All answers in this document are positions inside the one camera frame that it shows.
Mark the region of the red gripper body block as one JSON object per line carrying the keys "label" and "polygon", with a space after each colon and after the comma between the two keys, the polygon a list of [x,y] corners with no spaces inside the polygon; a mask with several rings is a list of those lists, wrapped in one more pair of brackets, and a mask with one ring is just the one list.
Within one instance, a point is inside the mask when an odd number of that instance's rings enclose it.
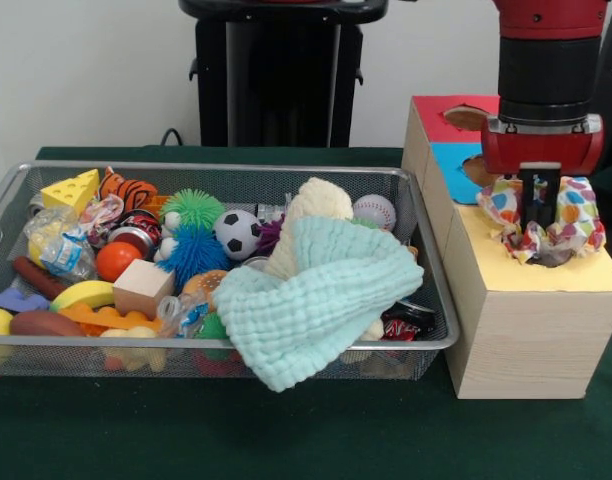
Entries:
{"label": "red gripper body block", "polygon": [[521,125],[489,116],[481,129],[486,170],[494,174],[558,168],[564,175],[588,175],[599,161],[603,143],[604,125],[598,114],[559,126]]}

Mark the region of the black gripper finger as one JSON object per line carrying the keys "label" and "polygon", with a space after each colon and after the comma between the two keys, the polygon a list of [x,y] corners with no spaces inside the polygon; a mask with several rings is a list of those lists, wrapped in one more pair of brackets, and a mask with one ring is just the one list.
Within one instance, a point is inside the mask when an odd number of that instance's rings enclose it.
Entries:
{"label": "black gripper finger", "polygon": [[527,226],[529,222],[539,220],[540,204],[535,198],[535,182],[539,179],[536,169],[522,169],[521,194],[521,225]]}
{"label": "black gripper finger", "polygon": [[559,169],[547,169],[543,171],[542,179],[545,181],[545,187],[541,210],[542,224],[553,224],[555,222],[557,196],[560,189],[560,173],[561,171]]}

